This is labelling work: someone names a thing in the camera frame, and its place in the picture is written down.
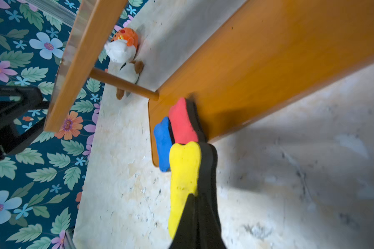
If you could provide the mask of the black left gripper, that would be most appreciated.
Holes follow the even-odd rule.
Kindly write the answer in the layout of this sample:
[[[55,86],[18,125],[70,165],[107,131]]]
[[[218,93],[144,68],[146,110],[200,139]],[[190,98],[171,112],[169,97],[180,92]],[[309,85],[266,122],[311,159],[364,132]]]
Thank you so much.
[[[36,87],[0,86],[0,161],[24,151],[43,132],[46,118],[24,133],[14,121],[27,111],[47,110],[49,104]]]

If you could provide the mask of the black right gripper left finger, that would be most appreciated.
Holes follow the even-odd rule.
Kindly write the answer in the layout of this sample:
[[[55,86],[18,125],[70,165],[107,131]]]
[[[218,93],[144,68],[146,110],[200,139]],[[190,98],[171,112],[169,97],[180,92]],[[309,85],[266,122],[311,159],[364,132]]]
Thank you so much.
[[[170,249],[199,249],[197,198],[189,194]]]

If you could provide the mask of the red eraser shelf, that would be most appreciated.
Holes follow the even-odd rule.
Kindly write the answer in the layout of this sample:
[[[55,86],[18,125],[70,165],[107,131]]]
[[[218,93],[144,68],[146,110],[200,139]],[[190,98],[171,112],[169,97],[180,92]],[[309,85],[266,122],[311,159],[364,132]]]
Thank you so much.
[[[170,108],[168,117],[176,143],[206,142],[205,134],[199,124],[195,105],[190,100],[180,98]]]

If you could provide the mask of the blue eraser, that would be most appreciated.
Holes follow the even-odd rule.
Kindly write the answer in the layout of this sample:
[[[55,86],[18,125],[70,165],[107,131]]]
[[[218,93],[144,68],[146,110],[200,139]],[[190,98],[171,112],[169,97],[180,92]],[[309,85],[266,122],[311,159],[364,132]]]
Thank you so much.
[[[159,156],[159,168],[162,172],[168,172],[170,171],[169,153],[174,144],[174,138],[171,123],[167,116],[155,126],[154,136]]]

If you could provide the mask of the yellow eraser shelf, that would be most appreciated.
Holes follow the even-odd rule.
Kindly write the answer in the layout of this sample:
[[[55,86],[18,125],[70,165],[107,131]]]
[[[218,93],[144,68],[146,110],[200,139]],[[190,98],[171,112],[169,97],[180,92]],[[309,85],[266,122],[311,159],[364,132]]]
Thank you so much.
[[[170,216],[168,231],[173,239],[177,232],[189,194],[195,197],[204,194],[213,210],[219,228],[220,218],[217,205],[216,148],[203,142],[190,142],[186,145],[174,144],[169,153],[171,169]]]

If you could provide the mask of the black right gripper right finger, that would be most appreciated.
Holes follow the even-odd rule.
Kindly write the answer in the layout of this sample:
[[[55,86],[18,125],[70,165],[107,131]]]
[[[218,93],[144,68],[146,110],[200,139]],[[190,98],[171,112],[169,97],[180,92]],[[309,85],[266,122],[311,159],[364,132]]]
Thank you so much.
[[[205,195],[198,196],[198,248],[226,249],[213,210]]]

